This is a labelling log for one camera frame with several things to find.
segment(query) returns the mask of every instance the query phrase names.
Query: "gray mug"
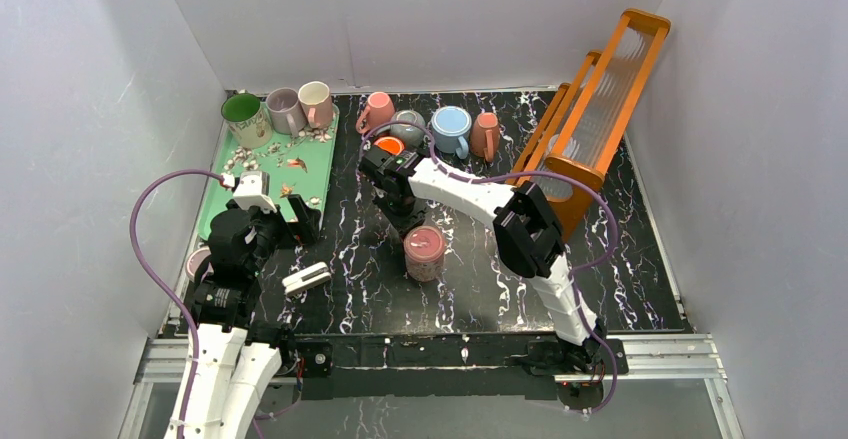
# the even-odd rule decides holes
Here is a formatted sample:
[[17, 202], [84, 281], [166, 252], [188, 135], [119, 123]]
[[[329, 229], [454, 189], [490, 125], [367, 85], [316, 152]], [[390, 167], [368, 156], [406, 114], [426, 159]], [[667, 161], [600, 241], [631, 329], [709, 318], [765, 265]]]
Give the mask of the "gray mug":
[[297, 135], [306, 126], [306, 115], [297, 100], [297, 91], [284, 87], [268, 94], [265, 99], [271, 113], [271, 125], [281, 134]]
[[[407, 109], [405, 111], [398, 111], [392, 116], [392, 121], [405, 121], [412, 122], [414, 124], [418, 124], [421, 127], [426, 127], [427, 123], [424, 121], [424, 117], [417, 112]], [[424, 131], [421, 129], [412, 127], [412, 126], [404, 126], [403, 124], [395, 124], [389, 128], [389, 135], [397, 137], [406, 147], [418, 147], [421, 145], [421, 142], [424, 140]]]

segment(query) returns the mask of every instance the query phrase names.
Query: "marble pattern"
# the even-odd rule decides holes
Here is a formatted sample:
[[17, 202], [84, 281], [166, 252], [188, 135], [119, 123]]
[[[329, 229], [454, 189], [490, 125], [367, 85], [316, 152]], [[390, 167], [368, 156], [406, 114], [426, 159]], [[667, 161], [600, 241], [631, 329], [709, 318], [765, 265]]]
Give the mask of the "marble pattern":
[[[550, 331], [541, 300], [522, 278], [503, 270], [492, 254], [494, 236], [482, 224], [438, 204], [430, 204], [427, 224], [447, 241], [441, 280], [418, 283], [405, 273], [403, 245], [376, 206], [372, 186], [356, 172], [360, 136], [354, 122], [365, 95], [334, 99], [341, 111], [330, 190], [319, 244], [278, 251], [262, 277], [263, 294], [255, 317], [280, 321], [303, 334]], [[393, 95], [397, 110], [414, 109], [425, 119], [445, 105], [476, 117], [495, 112], [503, 133], [491, 165], [471, 157], [452, 165], [481, 176], [509, 172], [553, 92], [499, 92]], [[604, 316], [610, 330], [679, 330], [677, 311], [632, 166], [619, 149], [604, 197], [622, 229], [622, 244], [611, 263], [578, 278], [585, 299]], [[601, 254], [607, 224], [593, 206], [568, 241], [571, 264]], [[286, 298], [282, 279], [325, 261], [333, 280]]]

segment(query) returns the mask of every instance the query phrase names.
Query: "wooden frame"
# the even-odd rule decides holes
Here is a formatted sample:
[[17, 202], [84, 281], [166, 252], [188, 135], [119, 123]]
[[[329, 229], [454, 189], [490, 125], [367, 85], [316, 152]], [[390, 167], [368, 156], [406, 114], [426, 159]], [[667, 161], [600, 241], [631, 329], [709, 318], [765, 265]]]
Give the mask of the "wooden frame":
[[[604, 74], [607, 72], [614, 74], [613, 71], [609, 70], [610, 61], [616, 57], [616, 50], [628, 29], [641, 33], [644, 38], [650, 38], [650, 43], [647, 45], [647, 51], [639, 64], [638, 71], [633, 77], [629, 89], [624, 91], [620, 106], [615, 106], [617, 107], [617, 116], [614, 119], [612, 130], [604, 139], [605, 142], [597, 159], [592, 164], [581, 164], [566, 157], [565, 149], [581, 119], [583, 119], [586, 108], [594, 97]], [[618, 150], [619, 143], [624, 136], [624, 130], [630, 121], [630, 116], [636, 108], [670, 29], [671, 23], [663, 17], [637, 9], [624, 11], [606, 48], [602, 52], [589, 52], [580, 66], [574, 82], [571, 85], [562, 84], [559, 87], [554, 100], [542, 116], [542, 120], [527, 142], [527, 146], [525, 146], [512, 171], [532, 171], [544, 165], [551, 171], [586, 184], [594, 191], [600, 191], [607, 169]], [[587, 75], [589, 79], [586, 85], [581, 87]], [[559, 133], [559, 137], [551, 148], [551, 152], [547, 153], [547, 145], [557, 133]], [[523, 177], [517, 181], [512, 181], [512, 183], [520, 185], [527, 180], [530, 180], [530, 178]], [[548, 202], [563, 225], [563, 239], [568, 239], [591, 205], [592, 199], [585, 192], [574, 188], [570, 197], [548, 197]]]

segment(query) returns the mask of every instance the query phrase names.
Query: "gray floor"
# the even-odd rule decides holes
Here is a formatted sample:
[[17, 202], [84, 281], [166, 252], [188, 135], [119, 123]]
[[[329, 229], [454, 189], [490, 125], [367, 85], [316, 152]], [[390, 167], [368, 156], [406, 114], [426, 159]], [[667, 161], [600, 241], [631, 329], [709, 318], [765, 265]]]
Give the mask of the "gray floor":
[[[141, 437], [162, 437], [176, 394], [176, 384], [156, 385]], [[291, 394], [268, 389], [260, 409], [281, 408]], [[522, 397], [387, 396], [304, 401], [261, 427], [267, 439], [721, 437], [702, 380], [621, 381], [610, 405], [588, 421], [563, 413], [559, 403]], [[251, 430], [247, 437], [257, 436]]]

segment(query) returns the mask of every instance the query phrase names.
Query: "cup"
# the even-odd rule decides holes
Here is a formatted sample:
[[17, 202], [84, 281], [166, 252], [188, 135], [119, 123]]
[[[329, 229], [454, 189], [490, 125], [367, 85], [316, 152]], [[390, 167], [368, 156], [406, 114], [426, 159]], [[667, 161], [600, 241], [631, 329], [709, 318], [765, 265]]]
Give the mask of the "cup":
[[486, 162], [492, 162], [495, 160], [495, 151], [498, 150], [500, 140], [498, 116], [492, 112], [480, 113], [471, 126], [471, 153], [482, 157]]
[[375, 92], [368, 96], [365, 109], [356, 121], [356, 132], [365, 134], [371, 129], [381, 126], [392, 120], [395, 114], [395, 105], [392, 98], [385, 92]]
[[297, 98], [303, 106], [310, 127], [324, 129], [333, 122], [330, 86], [320, 81], [306, 83], [297, 91]]
[[295, 135], [306, 126], [306, 115], [297, 99], [297, 91], [284, 87], [268, 94], [265, 99], [271, 124], [281, 134]]
[[398, 154], [403, 152], [404, 149], [406, 149], [406, 147], [404, 147], [403, 145], [403, 141], [401, 141], [397, 137], [392, 136], [381, 137], [374, 141], [374, 145], [395, 156], [397, 156]]
[[[392, 116], [392, 122], [395, 121], [411, 122], [413, 124], [418, 124], [421, 127], [427, 126], [427, 122], [424, 121], [424, 117], [422, 117], [421, 114], [418, 114], [417, 112], [412, 110], [396, 112], [395, 115]], [[403, 143], [406, 144], [407, 147], [412, 148], [418, 147], [424, 140], [424, 131], [412, 126], [405, 126], [403, 124], [395, 124], [394, 126], [390, 127], [389, 135], [391, 135], [392, 137], [397, 137], [398, 139], [403, 141]]]
[[445, 237], [432, 226], [409, 231], [403, 240], [406, 272], [420, 282], [438, 279], [445, 268]]
[[256, 149], [271, 140], [273, 131], [268, 111], [253, 94], [236, 94], [227, 99], [221, 106], [221, 115], [239, 146]]
[[436, 109], [430, 119], [430, 129], [436, 139], [436, 149], [456, 154], [460, 159], [468, 157], [468, 133], [471, 131], [471, 114], [456, 106]]

